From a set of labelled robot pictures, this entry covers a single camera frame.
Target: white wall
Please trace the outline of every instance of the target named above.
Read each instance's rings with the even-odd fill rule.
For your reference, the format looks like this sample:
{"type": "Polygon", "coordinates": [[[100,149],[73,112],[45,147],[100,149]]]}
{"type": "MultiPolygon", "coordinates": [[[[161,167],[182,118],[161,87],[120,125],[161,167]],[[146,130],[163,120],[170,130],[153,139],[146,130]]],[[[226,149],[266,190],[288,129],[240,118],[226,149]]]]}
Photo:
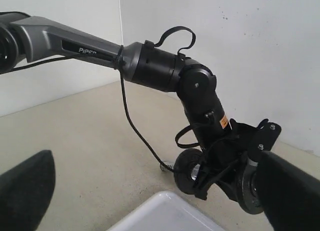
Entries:
{"type": "MultiPolygon", "coordinates": [[[[319,0],[120,0],[120,9],[125,45],[190,27],[197,40],[185,53],[217,75],[229,118],[270,118],[284,142],[320,156],[319,0]]],[[[189,42],[180,32],[163,48],[189,42]]]]}
{"type": "MultiPolygon", "coordinates": [[[[21,11],[122,43],[119,0],[0,0],[0,12],[21,11]]],[[[118,72],[77,60],[0,76],[0,116],[118,80],[118,72]]]]}

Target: orange label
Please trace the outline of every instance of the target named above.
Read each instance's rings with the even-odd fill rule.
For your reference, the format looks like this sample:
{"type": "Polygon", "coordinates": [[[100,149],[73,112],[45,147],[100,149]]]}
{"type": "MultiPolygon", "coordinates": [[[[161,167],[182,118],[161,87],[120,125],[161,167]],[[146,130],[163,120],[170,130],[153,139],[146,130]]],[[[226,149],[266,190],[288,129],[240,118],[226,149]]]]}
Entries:
{"type": "Polygon", "coordinates": [[[229,121],[227,119],[227,116],[224,115],[223,118],[220,120],[220,124],[221,124],[221,127],[224,129],[225,127],[227,127],[229,121]]]}

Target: beige floor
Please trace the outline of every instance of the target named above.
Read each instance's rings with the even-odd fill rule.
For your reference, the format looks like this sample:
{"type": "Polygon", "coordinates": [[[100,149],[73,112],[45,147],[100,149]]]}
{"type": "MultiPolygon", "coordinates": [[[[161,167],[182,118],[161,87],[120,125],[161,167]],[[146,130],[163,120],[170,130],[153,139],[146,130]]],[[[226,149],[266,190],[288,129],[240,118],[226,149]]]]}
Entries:
{"type": "MultiPolygon", "coordinates": [[[[126,87],[134,123],[162,159],[174,161],[181,152],[174,136],[187,125],[180,102],[126,87]]],[[[119,83],[1,117],[0,144],[0,173],[37,151],[53,151],[56,188],[40,231],[105,231],[162,190],[176,192],[227,230],[272,230],[263,214],[246,214],[215,185],[207,201],[180,193],[129,127],[119,83]]],[[[275,152],[320,178],[320,158],[283,143],[275,152]]]]}

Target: white tray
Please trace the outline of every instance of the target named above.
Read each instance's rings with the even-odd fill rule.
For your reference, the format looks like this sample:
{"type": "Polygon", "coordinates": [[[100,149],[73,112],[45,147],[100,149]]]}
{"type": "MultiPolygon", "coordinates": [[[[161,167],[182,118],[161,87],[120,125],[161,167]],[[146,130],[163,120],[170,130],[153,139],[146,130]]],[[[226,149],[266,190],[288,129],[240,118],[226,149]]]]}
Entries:
{"type": "Polygon", "coordinates": [[[225,231],[169,191],[156,193],[108,231],[225,231]]]}

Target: robotic arm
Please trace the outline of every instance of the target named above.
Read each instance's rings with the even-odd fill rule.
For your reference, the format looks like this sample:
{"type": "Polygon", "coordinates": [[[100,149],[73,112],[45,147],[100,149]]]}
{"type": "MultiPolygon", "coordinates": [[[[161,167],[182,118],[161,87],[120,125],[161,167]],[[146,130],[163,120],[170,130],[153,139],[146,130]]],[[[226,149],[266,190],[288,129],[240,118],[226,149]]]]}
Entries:
{"type": "Polygon", "coordinates": [[[163,92],[176,92],[190,125],[175,137],[177,145],[185,150],[175,164],[160,160],[161,167],[173,172],[177,187],[186,194],[206,200],[208,189],[217,184],[244,211],[259,214],[268,202],[259,199],[260,190],[266,187],[257,174],[267,170],[257,172],[257,167],[260,162],[273,160],[274,154],[269,151],[281,127],[268,119],[257,127],[228,120],[212,71],[180,53],[181,49],[173,54],[158,48],[167,36],[180,30],[192,33],[191,44],[181,49],[191,48],[196,35],[183,26],[169,29],[156,44],[146,40],[122,46],[43,17],[0,13],[0,74],[26,68],[15,68],[23,59],[30,63],[62,55],[117,69],[122,82],[125,79],[163,92]],[[191,130],[197,143],[179,143],[191,130]]]}

